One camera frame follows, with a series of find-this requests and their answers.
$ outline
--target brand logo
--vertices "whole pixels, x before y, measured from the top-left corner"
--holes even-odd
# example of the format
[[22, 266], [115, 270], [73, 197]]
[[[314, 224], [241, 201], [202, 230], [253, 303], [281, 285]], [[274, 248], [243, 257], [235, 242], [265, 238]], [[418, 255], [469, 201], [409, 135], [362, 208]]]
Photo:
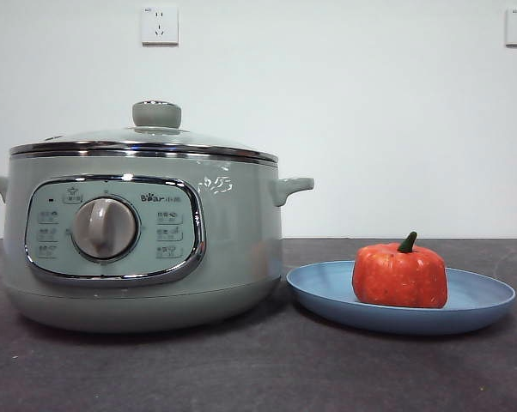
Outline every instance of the brand logo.
[[146, 193], [140, 195], [140, 200], [142, 202], [180, 202], [180, 197], [170, 197], [170, 196], [157, 196], [155, 193]]

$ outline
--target control knob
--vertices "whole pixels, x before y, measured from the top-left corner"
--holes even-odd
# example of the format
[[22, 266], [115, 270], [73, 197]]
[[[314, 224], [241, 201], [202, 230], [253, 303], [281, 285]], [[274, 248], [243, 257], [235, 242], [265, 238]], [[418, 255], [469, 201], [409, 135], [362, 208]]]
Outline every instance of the control knob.
[[83, 255], [108, 260], [127, 251], [137, 237], [137, 219], [125, 203], [98, 197], [76, 213], [71, 238]]

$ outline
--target green stem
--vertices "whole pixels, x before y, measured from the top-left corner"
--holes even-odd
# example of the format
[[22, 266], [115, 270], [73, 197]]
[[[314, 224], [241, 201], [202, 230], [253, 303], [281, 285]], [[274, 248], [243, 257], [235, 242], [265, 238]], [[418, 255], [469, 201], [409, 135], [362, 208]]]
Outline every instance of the green stem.
[[413, 244], [417, 238], [417, 232], [411, 232], [410, 235], [398, 246], [398, 251], [402, 253], [410, 253], [413, 251]]

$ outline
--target glass lid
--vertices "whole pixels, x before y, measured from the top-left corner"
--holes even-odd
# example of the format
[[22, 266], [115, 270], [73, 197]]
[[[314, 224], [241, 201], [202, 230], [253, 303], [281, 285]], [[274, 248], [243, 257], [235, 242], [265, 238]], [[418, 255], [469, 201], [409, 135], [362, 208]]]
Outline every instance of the glass lid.
[[140, 101], [132, 107], [135, 127], [100, 130], [58, 136], [43, 142], [15, 146], [11, 155], [68, 155], [70, 152], [107, 151], [179, 153], [241, 157], [277, 163], [273, 154], [229, 140], [179, 129], [182, 111], [173, 103], [160, 100]]

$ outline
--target gray table surface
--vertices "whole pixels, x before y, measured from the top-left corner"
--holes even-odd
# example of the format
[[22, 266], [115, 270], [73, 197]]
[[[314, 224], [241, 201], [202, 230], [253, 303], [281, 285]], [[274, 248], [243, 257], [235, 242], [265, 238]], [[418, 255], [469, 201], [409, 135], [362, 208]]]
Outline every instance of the gray table surface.
[[[285, 272], [351, 260], [377, 239], [286, 239]], [[517, 239], [423, 239], [448, 267], [517, 292]], [[395, 336], [324, 320], [283, 280], [222, 323], [93, 335], [19, 315], [1, 283], [0, 411], [517, 411], [517, 300], [458, 336]]]

